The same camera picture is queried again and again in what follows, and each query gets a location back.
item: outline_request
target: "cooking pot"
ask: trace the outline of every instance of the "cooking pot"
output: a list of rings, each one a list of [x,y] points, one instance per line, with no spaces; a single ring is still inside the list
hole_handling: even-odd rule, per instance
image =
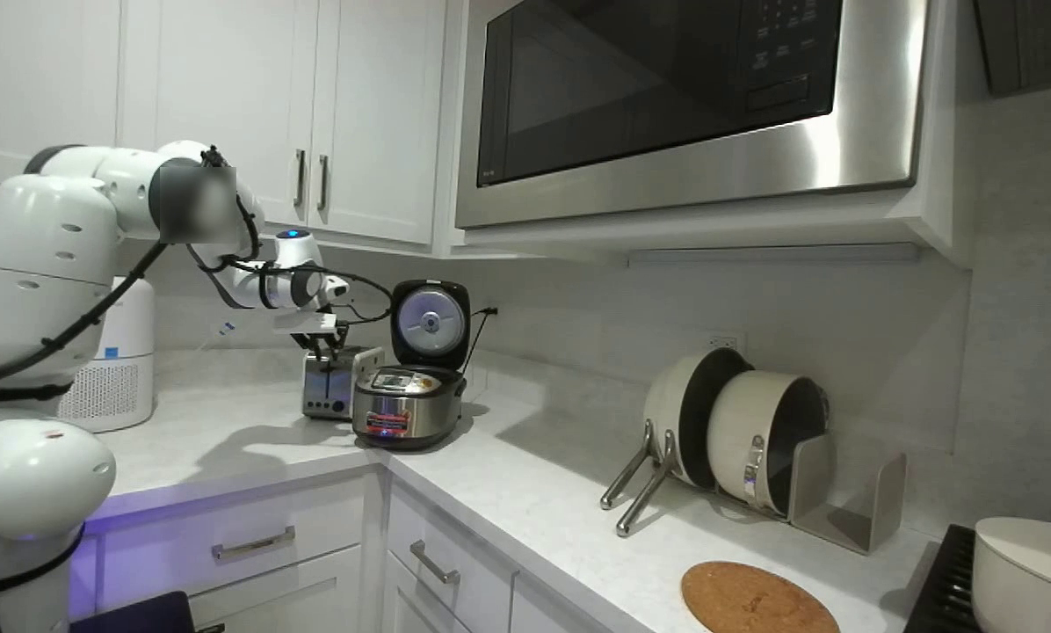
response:
[[[826,434],[826,395],[795,372],[737,372],[709,412],[714,482],[762,512],[786,512],[795,451]]]
[[[976,521],[973,617],[984,633],[1051,631],[1051,524],[1026,517]]]
[[[620,533],[632,532],[632,521],[666,474],[691,490],[714,490],[714,471],[705,462],[709,409],[725,385],[732,385],[744,368],[747,362],[733,347],[714,347],[671,362],[655,380],[642,401],[642,444],[601,497],[603,510],[615,508],[620,494],[628,484],[641,466],[655,456],[658,474],[632,497],[628,510],[620,517]]]
[[[429,446],[456,427],[464,378],[439,367],[384,367],[356,385],[356,436]]]

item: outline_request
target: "microwave window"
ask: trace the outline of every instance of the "microwave window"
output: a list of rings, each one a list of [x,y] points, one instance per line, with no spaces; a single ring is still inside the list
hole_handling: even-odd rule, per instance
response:
[[[834,111],[839,0],[520,0],[484,26],[478,187]]]

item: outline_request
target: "white countertop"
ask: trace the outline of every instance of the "white countertop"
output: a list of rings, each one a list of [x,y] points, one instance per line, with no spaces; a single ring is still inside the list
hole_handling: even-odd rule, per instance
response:
[[[610,631],[703,631],[679,580],[709,560],[753,562],[800,585],[845,633],[902,631],[929,542],[895,533],[871,555],[855,555],[779,521],[726,521],[679,482],[655,497],[628,538],[615,538],[628,494],[615,510],[601,510],[596,497],[632,444],[546,412],[540,399],[505,372],[473,367],[467,378],[472,421],[425,454],[363,451],[349,427],[306,421],[300,385],[289,380],[163,392],[150,421],[102,436],[118,474],[96,517],[388,468]]]

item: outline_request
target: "round wooden board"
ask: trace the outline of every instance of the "round wooden board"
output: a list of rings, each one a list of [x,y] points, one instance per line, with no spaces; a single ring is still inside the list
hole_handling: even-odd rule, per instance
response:
[[[699,562],[683,577],[709,633],[839,633],[834,613],[798,585],[743,562]]]

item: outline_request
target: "microwave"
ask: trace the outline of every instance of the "microwave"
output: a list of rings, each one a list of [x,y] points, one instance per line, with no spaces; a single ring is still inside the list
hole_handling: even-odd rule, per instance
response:
[[[929,0],[473,0],[456,225],[912,184]]]

